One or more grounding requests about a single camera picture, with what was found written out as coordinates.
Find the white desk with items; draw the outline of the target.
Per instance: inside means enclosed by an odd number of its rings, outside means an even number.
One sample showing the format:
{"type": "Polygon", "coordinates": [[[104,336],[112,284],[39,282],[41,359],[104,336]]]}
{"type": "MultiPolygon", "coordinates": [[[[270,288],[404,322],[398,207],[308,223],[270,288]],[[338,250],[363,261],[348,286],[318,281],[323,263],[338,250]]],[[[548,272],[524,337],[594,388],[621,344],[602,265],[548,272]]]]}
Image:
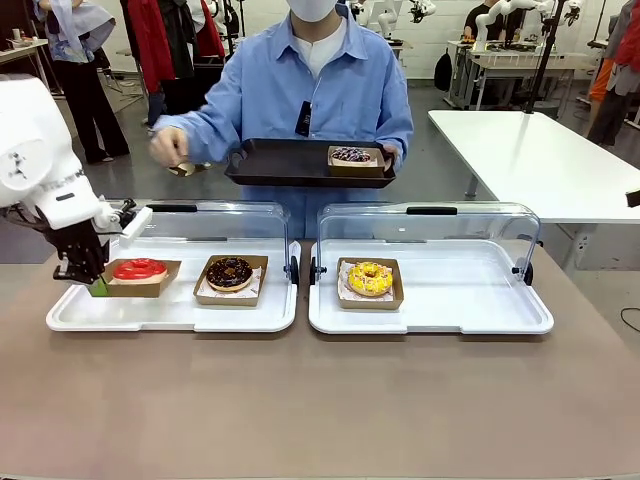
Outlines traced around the white desk with items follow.
{"type": "Polygon", "coordinates": [[[30,38],[24,46],[18,46],[9,50],[0,51],[0,66],[15,62],[24,58],[30,58],[35,62],[35,68],[38,76],[47,89],[49,82],[46,77],[43,62],[40,58],[40,51],[48,45],[46,39],[36,37],[30,38]]]}

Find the white printed paper liner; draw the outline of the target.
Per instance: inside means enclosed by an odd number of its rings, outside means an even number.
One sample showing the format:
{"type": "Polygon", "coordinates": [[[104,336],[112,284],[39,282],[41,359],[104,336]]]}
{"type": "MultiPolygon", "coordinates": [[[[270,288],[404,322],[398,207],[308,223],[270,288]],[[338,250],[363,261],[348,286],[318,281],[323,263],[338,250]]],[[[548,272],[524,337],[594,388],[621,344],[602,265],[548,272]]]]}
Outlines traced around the white printed paper liner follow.
{"type": "Polygon", "coordinates": [[[209,284],[206,279],[203,279],[200,283],[200,286],[196,290],[196,296],[206,298],[257,298],[260,291],[261,277],[262,268],[259,267],[256,273],[252,274],[251,279],[248,281],[248,283],[237,291],[216,290],[209,284]]]}
{"type": "Polygon", "coordinates": [[[352,301],[391,301],[394,299],[393,286],[388,293],[380,297],[361,296],[355,293],[354,291],[352,291],[348,286],[348,271],[349,271],[349,268],[356,263],[349,263],[346,261],[342,261],[340,263],[340,266],[338,269],[338,292],[339,292],[340,299],[352,300],[352,301]]]}
{"type": "Polygon", "coordinates": [[[330,158],[330,153],[332,152],[333,149],[332,148],[331,151],[329,152],[329,164],[332,166],[339,166],[339,167],[364,167],[364,168],[374,168],[374,167],[378,167],[379,166],[379,151],[375,150],[375,149],[367,149],[367,148],[362,148],[365,149],[370,155],[371,155],[371,161],[368,163],[343,163],[343,162],[336,162],[334,163],[332,161],[332,159],[330,158]]]}

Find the red glazed donut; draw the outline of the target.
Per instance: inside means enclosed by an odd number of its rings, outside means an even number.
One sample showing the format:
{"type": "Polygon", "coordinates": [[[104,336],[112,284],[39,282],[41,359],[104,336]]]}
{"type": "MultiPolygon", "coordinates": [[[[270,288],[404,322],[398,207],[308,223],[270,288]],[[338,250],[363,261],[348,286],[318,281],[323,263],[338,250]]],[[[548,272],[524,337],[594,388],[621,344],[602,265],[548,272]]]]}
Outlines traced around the red glazed donut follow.
{"type": "Polygon", "coordinates": [[[113,270],[111,284],[148,285],[162,282],[168,275],[164,262],[150,258],[126,260],[113,270]]]}

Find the person's right forearm blue sleeve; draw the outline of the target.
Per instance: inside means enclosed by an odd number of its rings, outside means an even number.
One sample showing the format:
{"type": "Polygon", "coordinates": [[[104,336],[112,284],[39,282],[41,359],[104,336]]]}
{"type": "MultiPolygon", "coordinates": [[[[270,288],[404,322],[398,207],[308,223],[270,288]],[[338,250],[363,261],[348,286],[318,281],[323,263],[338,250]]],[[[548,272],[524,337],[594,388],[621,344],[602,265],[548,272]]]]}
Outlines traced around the person's right forearm blue sleeve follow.
{"type": "Polygon", "coordinates": [[[179,115],[164,115],[153,127],[158,134],[169,127],[183,130],[197,137],[196,142],[236,146],[240,142],[241,114],[235,109],[205,106],[179,115]]]}

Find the purple drizzled chocolate donut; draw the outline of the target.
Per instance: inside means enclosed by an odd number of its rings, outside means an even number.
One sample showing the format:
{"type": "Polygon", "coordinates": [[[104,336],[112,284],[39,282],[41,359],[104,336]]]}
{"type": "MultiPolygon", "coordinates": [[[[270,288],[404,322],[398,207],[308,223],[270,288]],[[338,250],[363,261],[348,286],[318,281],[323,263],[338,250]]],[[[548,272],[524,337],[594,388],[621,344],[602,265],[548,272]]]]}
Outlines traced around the purple drizzled chocolate donut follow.
{"type": "Polygon", "coordinates": [[[371,155],[365,149],[348,146],[336,147],[330,153],[330,158],[334,163],[368,163],[371,161],[371,155]]]}

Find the person's right hand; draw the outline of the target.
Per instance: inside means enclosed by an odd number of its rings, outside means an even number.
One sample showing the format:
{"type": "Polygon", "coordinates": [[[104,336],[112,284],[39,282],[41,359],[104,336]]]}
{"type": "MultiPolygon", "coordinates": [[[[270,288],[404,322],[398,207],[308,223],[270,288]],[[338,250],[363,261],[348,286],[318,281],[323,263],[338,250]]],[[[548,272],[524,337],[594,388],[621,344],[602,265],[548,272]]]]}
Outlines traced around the person's right hand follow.
{"type": "Polygon", "coordinates": [[[175,168],[188,163],[186,132],[173,126],[156,130],[151,138],[150,153],[157,163],[166,168],[175,168]]]}

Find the black serving tray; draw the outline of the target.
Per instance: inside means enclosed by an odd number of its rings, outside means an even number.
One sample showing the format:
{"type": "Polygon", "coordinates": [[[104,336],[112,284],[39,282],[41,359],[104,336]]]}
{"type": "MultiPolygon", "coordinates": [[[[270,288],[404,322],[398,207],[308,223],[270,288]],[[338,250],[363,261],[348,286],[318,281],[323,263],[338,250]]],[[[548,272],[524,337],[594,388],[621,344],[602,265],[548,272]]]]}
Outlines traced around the black serving tray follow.
{"type": "Polygon", "coordinates": [[[328,169],[331,146],[378,148],[376,142],[249,139],[228,155],[225,175],[241,186],[383,189],[396,179],[392,169],[382,177],[332,176],[328,169]]]}

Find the red hanging garment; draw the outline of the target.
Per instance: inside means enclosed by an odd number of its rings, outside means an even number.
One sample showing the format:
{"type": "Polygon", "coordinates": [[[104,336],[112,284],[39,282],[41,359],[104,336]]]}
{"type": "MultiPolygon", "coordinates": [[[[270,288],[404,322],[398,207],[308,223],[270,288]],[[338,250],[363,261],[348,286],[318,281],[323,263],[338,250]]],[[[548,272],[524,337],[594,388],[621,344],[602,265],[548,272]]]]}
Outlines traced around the red hanging garment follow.
{"type": "MultiPolygon", "coordinates": [[[[196,29],[199,52],[197,57],[223,58],[225,50],[205,0],[187,0],[196,29]]],[[[122,9],[129,22],[130,45],[141,67],[148,92],[160,90],[161,81],[173,71],[164,22],[157,0],[122,0],[122,9]]]]}

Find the bystander in black trousers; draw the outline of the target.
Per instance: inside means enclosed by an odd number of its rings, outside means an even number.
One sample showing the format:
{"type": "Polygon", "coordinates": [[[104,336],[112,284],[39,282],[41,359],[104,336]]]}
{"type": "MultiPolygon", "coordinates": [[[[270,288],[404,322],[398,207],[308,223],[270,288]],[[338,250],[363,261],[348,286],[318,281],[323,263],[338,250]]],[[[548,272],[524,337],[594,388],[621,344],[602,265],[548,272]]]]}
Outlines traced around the bystander in black trousers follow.
{"type": "Polygon", "coordinates": [[[90,0],[32,0],[44,25],[56,78],[60,81],[89,164],[129,153],[128,143],[104,92],[95,52],[116,21],[90,0]]]}

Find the chocolate sprinkled donut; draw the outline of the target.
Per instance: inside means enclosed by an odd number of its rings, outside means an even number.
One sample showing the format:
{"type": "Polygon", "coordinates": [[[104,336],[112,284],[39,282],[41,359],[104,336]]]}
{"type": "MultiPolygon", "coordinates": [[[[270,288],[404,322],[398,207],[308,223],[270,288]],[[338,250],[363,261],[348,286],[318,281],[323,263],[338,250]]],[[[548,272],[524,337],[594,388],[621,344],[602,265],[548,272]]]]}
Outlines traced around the chocolate sprinkled donut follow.
{"type": "Polygon", "coordinates": [[[216,291],[236,292],[251,281],[253,269],[240,257],[224,257],[215,260],[206,271],[207,283],[216,291]]]}

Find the gold mannequin base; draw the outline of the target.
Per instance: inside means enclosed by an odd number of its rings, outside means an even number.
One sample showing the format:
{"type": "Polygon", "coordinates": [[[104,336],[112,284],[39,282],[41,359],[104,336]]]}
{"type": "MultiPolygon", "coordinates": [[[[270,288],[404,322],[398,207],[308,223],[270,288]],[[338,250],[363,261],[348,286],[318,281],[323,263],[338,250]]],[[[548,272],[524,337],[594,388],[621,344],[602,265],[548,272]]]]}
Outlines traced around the gold mannequin base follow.
{"type": "Polygon", "coordinates": [[[201,173],[212,168],[212,164],[205,162],[201,164],[194,164],[191,162],[183,162],[174,167],[168,167],[167,170],[172,174],[179,177],[188,177],[196,173],[201,173]]]}

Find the person in blue shirt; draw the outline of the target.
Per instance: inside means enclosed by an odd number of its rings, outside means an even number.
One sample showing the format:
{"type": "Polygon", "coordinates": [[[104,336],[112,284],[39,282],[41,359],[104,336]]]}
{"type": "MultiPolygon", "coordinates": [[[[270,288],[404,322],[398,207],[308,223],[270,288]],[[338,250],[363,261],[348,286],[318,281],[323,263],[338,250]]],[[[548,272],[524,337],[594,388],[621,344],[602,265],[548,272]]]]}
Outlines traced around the person in blue shirt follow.
{"type": "MultiPolygon", "coordinates": [[[[205,106],[241,114],[239,144],[254,138],[381,144],[384,121],[411,112],[406,79],[389,45],[338,3],[317,23],[290,10],[280,23],[242,41],[205,106]],[[312,105],[308,137],[295,133],[303,101],[312,105]]],[[[235,147],[196,140],[188,135],[195,162],[222,161],[235,147]]]]}

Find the white face mask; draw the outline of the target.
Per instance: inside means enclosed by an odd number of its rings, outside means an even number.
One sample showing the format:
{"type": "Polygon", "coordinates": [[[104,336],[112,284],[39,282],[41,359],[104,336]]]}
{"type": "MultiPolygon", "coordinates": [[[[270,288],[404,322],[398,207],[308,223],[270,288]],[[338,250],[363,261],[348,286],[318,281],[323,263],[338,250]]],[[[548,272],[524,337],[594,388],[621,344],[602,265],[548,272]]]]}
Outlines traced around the white face mask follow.
{"type": "Polygon", "coordinates": [[[287,3],[301,21],[317,23],[336,12],[337,0],[287,0],[287,3]]]}

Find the clear plastic display lid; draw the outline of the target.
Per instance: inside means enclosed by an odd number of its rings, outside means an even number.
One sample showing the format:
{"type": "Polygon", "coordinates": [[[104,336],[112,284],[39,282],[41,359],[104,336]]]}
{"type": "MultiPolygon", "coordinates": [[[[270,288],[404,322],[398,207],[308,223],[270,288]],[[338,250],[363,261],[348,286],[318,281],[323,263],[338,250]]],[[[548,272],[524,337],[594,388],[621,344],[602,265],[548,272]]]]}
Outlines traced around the clear plastic display lid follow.
{"type": "Polygon", "coordinates": [[[328,272],[331,241],[383,244],[426,244],[433,241],[490,241],[509,256],[507,270],[530,286],[532,256],[539,243],[541,221],[529,208],[509,202],[345,203],[318,214],[316,252],[310,282],[328,272]]]}
{"type": "Polygon", "coordinates": [[[156,202],[136,210],[137,235],[109,239],[110,259],[156,257],[193,260],[212,255],[267,256],[276,271],[299,283],[297,248],[289,238],[289,212],[275,202],[156,202]]]}

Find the white display tray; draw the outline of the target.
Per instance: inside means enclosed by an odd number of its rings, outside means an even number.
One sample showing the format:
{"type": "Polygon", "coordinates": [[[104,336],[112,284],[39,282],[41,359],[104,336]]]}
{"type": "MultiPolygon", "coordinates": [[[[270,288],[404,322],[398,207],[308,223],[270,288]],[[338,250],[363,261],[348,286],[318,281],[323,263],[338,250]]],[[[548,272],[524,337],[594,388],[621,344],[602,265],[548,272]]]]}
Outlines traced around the white display tray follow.
{"type": "Polygon", "coordinates": [[[309,322],[322,333],[543,335],[554,326],[534,289],[508,272],[508,252],[490,241],[331,241],[326,259],[328,272],[311,285],[309,296],[309,322]],[[404,287],[401,306],[342,308],[337,295],[342,257],[395,259],[404,287]]]}
{"type": "Polygon", "coordinates": [[[184,330],[207,333],[275,333],[295,317],[297,286],[285,275],[283,239],[189,241],[140,238],[130,247],[113,242],[117,259],[136,257],[179,261],[177,276],[157,298],[92,297],[84,286],[71,286],[46,315],[53,331],[184,330]],[[266,256],[268,263],[255,307],[202,305],[194,288],[206,262],[218,256],[266,256]]]}

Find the white table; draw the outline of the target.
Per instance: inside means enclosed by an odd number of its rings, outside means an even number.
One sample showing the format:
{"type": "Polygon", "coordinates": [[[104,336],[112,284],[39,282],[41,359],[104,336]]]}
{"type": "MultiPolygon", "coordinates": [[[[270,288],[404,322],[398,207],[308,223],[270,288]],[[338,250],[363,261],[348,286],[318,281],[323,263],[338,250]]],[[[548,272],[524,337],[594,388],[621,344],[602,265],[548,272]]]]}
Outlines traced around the white table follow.
{"type": "Polygon", "coordinates": [[[541,113],[432,110],[429,119],[483,186],[544,224],[574,229],[565,271],[640,271],[640,170],[541,113]]]}

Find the black bag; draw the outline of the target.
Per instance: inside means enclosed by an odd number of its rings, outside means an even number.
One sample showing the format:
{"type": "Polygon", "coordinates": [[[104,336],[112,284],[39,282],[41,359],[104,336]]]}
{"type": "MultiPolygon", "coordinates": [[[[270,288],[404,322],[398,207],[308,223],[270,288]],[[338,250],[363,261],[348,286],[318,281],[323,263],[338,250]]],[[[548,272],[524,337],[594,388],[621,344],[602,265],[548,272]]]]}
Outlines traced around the black bag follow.
{"type": "Polygon", "coordinates": [[[434,70],[434,86],[442,91],[447,92],[450,89],[451,80],[453,75],[453,66],[451,56],[448,50],[445,50],[444,54],[439,58],[435,65],[434,70]]]}

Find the white framed workbench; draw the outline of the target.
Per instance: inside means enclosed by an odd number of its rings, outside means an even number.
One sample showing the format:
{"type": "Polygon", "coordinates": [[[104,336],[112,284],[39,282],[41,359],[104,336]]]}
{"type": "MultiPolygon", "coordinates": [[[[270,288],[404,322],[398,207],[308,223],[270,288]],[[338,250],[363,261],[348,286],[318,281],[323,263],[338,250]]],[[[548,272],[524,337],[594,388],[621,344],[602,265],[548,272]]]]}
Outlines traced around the white framed workbench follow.
{"type": "Polygon", "coordinates": [[[544,78],[552,85],[565,78],[572,83],[578,71],[594,72],[595,60],[583,53],[559,53],[553,50],[546,63],[542,62],[543,48],[525,42],[524,51],[515,45],[504,49],[498,42],[489,42],[484,51],[476,51],[474,44],[467,40],[451,41],[454,50],[452,78],[443,100],[452,108],[478,110],[490,79],[507,80],[505,94],[510,95],[518,79],[536,77],[540,67],[545,68],[544,78]]]}

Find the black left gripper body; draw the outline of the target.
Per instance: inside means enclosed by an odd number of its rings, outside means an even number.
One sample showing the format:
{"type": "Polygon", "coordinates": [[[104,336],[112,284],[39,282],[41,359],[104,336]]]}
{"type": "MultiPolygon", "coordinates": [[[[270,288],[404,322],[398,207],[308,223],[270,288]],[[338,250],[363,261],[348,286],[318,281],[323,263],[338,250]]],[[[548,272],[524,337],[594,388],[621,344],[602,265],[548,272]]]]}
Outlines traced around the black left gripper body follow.
{"type": "Polygon", "coordinates": [[[90,220],[58,230],[46,228],[42,234],[56,248],[58,265],[73,264],[83,268],[89,274],[89,281],[95,281],[105,272],[109,242],[100,240],[90,220]]]}

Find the bystander in orange clothes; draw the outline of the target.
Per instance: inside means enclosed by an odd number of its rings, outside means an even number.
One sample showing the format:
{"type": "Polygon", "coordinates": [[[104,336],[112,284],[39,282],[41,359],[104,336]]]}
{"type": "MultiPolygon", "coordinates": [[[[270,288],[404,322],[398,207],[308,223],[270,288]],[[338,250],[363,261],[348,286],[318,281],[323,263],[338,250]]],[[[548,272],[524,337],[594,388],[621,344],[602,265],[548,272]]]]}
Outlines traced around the bystander in orange clothes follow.
{"type": "Polygon", "coordinates": [[[610,74],[587,139],[609,148],[615,145],[633,97],[640,92],[640,0],[628,0],[622,7],[605,59],[610,62],[610,74]]]}

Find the black tripod stand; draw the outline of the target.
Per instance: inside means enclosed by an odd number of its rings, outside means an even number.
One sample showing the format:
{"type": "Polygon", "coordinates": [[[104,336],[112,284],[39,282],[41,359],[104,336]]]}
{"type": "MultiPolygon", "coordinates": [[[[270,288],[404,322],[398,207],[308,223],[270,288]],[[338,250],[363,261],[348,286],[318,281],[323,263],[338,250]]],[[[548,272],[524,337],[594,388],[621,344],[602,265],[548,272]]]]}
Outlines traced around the black tripod stand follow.
{"type": "Polygon", "coordinates": [[[544,78],[544,74],[551,56],[551,51],[556,40],[556,34],[560,23],[560,18],[564,9],[564,5],[568,0],[554,0],[554,8],[552,9],[551,19],[547,20],[547,35],[544,41],[544,49],[540,57],[540,61],[536,68],[533,86],[530,92],[523,112],[527,115],[533,113],[534,105],[544,78]]]}

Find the person's left forearm blue sleeve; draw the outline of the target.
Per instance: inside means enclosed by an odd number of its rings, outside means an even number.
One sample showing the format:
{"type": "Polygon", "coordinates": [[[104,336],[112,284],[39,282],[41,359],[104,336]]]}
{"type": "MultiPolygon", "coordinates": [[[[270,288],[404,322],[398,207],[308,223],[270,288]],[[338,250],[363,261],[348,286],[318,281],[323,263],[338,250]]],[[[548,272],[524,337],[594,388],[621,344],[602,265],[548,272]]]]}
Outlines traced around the person's left forearm blue sleeve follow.
{"type": "Polygon", "coordinates": [[[408,152],[410,140],[414,133],[414,125],[409,110],[391,114],[380,129],[379,142],[386,146],[394,146],[399,153],[408,152]]]}

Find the yellow sprinkled donut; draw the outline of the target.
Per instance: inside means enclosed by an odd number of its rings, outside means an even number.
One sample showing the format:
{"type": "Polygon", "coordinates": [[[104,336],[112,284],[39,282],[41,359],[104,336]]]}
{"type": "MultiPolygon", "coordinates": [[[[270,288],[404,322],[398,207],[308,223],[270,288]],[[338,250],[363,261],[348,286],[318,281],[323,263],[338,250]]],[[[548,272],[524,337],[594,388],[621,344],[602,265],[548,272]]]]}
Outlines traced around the yellow sprinkled donut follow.
{"type": "Polygon", "coordinates": [[[375,262],[356,263],[349,268],[348,286],[361,296],[380,297],[392,289],[393,271],[375,262]]]}

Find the mannequin in dark clothes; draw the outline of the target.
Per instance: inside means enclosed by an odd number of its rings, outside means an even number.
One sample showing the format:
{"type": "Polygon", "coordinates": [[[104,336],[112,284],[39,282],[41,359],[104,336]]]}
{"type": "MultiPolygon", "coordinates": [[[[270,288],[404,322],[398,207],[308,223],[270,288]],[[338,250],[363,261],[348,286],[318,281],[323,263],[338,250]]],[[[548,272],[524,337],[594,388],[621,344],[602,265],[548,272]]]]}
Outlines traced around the mannequin in dark clothes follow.
{"type": "Polygon", "coordinates": [[[187,0],[157,0],[164,22],[172,73],[161,81],[166,113],[178,115],[201,105],[193,55],[199,52],[196,29],[187,0]]]}

